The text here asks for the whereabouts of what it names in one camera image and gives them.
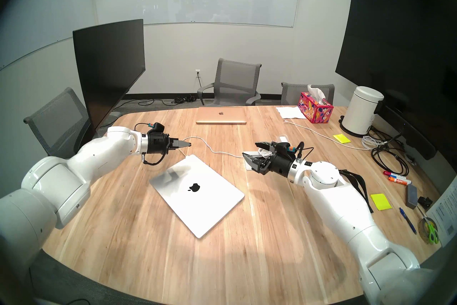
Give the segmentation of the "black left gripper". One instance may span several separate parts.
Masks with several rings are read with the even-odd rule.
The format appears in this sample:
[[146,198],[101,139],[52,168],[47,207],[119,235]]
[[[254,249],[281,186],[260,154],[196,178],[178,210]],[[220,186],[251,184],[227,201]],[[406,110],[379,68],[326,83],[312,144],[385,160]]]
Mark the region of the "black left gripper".
[[176,150],[179,148],[190,147],[192,144],[186,141],[179,140],[177,138],[171,138],[169,134],[156,131],[148,131],[148,146],[147,154],[161,154],[167,155],[169,150],[169,145],[171,150]]

